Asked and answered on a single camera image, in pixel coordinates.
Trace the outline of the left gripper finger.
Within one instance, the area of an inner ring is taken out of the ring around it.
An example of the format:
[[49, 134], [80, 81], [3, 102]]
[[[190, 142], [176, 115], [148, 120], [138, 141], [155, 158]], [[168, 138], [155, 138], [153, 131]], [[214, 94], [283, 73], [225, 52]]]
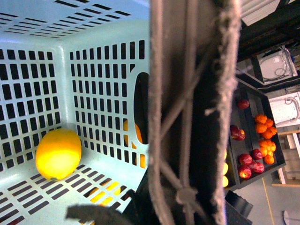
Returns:
[[96, 225], [132, 225], [120, 212], [99, 205], [73, 205], [67, 208], [66, 219], [93, 221]]

